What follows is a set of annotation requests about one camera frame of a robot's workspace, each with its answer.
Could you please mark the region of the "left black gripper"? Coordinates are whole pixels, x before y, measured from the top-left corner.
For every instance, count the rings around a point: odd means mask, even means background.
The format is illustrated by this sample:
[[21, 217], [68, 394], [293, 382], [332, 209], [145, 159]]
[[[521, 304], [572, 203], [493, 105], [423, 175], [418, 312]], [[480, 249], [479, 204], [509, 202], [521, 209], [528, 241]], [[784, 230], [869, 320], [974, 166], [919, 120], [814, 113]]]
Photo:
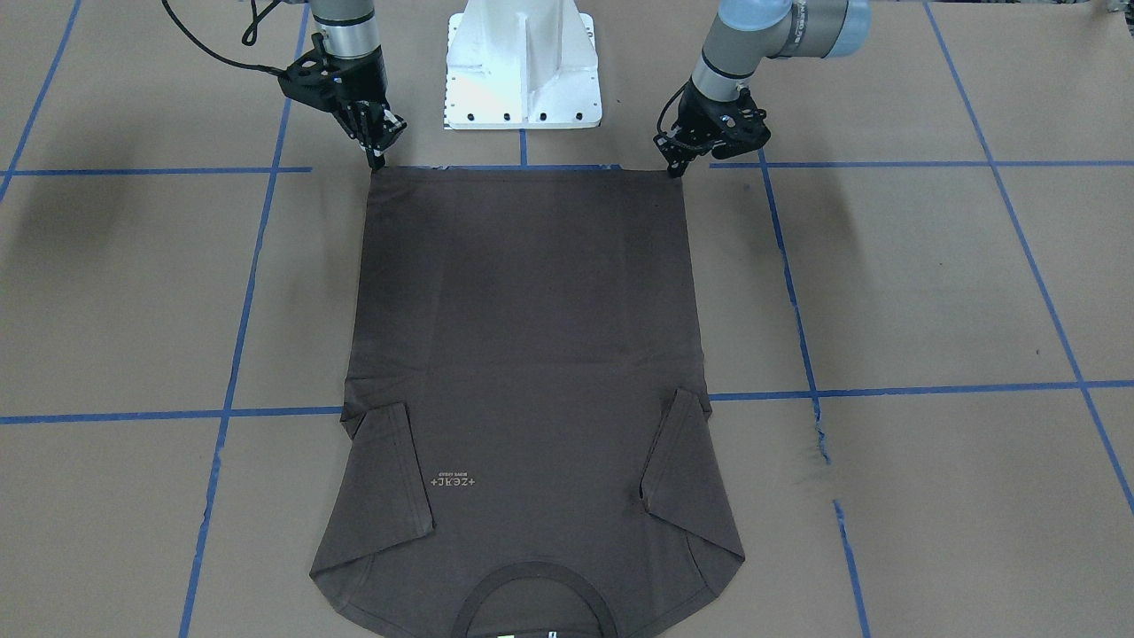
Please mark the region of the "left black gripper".
[[728, 101], [706, 97], [693, 82], [686, 82], [678, 104], [678, 125], [655, 131], [655, 148], [667, 161], [667, 175], [680, 178], [705, 148], [741, 145], [750, 141], [750, 90], [741, 86]]

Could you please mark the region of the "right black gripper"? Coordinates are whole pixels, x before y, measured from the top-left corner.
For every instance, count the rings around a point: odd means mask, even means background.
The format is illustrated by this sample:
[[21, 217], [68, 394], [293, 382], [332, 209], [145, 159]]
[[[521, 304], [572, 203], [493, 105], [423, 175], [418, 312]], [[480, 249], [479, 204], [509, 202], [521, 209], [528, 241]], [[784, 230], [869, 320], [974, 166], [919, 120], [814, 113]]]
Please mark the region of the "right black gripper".
[[340, 125], [356, 125], [356, 141], [369, 169], [384, 168], [384, 151], [393, 146], [408, 121], [393, 113], [386, 97], [386, 67], [381, 54], [346, 59], [332, 57], [333, 116]]

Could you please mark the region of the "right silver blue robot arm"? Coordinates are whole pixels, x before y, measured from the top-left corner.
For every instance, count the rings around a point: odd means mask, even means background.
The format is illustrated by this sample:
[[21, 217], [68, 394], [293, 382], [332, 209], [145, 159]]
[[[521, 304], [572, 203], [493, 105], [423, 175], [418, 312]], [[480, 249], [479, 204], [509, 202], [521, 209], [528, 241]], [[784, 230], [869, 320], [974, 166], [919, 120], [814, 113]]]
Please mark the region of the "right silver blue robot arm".
[[319, 108], [331, 113], [358, 143], [369, 168], [386, 165], [386, 151], [400, 141], [408, 121], [386, 96], [384, 49], [373, 1], [311, 1], [316, 33]]

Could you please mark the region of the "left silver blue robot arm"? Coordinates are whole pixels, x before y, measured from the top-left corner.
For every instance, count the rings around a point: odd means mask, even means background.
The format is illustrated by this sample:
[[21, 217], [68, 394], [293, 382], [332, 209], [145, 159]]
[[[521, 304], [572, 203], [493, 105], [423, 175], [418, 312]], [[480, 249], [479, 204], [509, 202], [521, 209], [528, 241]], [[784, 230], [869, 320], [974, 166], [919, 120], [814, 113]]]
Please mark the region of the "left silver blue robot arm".
[[680, 178], [696, 158], [726, 160], [765, 146], [771, 131], [750, 80], [765, 59], [850, 56], [866, 43], [868, 1], [721, 1], [688, 80], [655, 122], [653, 144], [665, 173]]

